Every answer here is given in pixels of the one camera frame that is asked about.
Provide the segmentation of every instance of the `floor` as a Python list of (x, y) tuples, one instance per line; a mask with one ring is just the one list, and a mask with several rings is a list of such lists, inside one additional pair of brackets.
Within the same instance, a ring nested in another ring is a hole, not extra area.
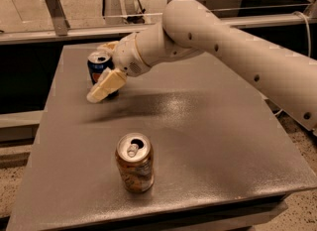
[[(147, 12), (153, 14), (147, 20), (157, 20), (156, 16), (162, 11), (165, 0), (141, 1)], [(61, 0), (61, 3), (72, 28), (106, 26), (100, 16), (101, 0)], [(52, 28), (44, 0), (0, 0), (0, 30), (10, 33)], [(303, 158), (317, 173), (317, 139), (286, 114), (281, 114), (278, 119)], [(0, 145), (0, 220), (10, 215), (31, 150), (32, 142)], [(285, 201), (289, 207), (285, 212), (255, 229), (317, 231), (317, 190), (292, 194)]]

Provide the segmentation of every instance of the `brown can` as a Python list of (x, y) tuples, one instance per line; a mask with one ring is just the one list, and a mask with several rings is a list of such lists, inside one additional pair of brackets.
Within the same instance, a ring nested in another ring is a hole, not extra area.
[(130, 133), (118, 143), (116, 161), (122, 181), (131, 192), (144, 192), (154, 183), (153, 147), (141, 133)]

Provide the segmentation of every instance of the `can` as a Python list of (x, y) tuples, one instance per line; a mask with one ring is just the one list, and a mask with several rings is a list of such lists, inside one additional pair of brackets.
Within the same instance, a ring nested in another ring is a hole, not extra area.
[(116, 149), (117, 167), (127, 190), (141, 193), (154, 183), (154, 150), (150, 140), (141, 133), (124, 136)]
[(114, 67), (111, 55), (105, 51), (95, 51), (91, 53), (88, 57), (87, 65), (93, 84), (98, 81), (102, 71), (107, 67), (111, 69)]

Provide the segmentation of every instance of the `can tab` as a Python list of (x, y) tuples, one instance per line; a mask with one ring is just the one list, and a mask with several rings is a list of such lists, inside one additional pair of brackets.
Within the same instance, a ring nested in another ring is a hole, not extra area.
[(127, 149), (128, 156), (130, 158), (133, 158), (137, 154), (138, 149), (138, 144), (131, 144), (130, 147)]

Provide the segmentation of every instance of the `gray tabletop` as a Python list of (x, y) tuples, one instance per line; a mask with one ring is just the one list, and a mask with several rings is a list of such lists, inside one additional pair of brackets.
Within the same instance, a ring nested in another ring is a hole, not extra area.
[[(119, 221), (290, 194), (317, 186), (314, 172), (260, 95), (203, 54), (128, 78), (91, 104), (86, 58), (63, 49), (8, 230)], [(155, 184), (132, 194), (115, 149), (131, 132), (155, 151)]]

